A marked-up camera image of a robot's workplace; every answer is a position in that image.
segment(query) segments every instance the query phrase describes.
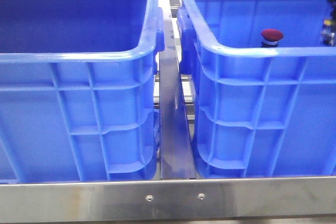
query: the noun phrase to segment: stainless steel frame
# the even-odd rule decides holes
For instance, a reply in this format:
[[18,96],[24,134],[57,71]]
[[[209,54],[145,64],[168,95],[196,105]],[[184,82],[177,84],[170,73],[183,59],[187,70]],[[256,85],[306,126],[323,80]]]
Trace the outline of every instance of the stainless steel frame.
[[[169,0],[160,2],[166,4],[162,6],[166,50],[160,54],[161,178],[165,180],[0,185],[0,222],[336,215],[336,177],[189,179],[196,174]],[[195,223],[336,223],[336,217]]]

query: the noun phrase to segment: metal bar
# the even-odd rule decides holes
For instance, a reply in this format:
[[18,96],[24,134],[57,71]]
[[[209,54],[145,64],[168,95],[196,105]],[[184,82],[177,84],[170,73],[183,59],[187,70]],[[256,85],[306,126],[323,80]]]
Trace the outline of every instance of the metal bar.
[[0,185],[0,222],[336,214],[336,177]]
[[196,178],[169,0],[163,9],[165,50],[160,53],[161,178]]

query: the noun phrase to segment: red cap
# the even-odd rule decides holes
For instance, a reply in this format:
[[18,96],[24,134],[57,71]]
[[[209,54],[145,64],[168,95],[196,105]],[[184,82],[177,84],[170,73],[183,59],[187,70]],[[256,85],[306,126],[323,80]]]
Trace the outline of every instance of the red cap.
[[282,32],[276,29],[265,29],[261,32],[263,38],[267,41],[275,42],[283,39],[284,35]]

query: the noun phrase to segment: screw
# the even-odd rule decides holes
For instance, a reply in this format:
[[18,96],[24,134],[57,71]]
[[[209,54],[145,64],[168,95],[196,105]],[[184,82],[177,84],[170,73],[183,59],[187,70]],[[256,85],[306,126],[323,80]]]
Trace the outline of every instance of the screw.
[[197,197],[198,197],[199,200],[203,200],[205,198],[205,194],[202,194],[202,193],[198,194]]
[[153,196],[153,195],[147,195],[147,196],[146,196],[146,201],[151,202],[151,201],[153,201],[153,199],[154,199],[154,196]]

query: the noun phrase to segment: blue plastic crate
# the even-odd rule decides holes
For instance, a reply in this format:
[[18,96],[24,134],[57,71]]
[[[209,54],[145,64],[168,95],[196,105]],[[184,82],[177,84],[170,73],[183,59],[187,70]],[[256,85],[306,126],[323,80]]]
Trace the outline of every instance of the blue plastic crate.
[[0,9],[0,183],[151,179],[158,0]]
[[[322,44],[326,0],[183,0],[193,149],[214,177],[336,173],[336,48]],[[266,28],[284,33],[260,48]]]

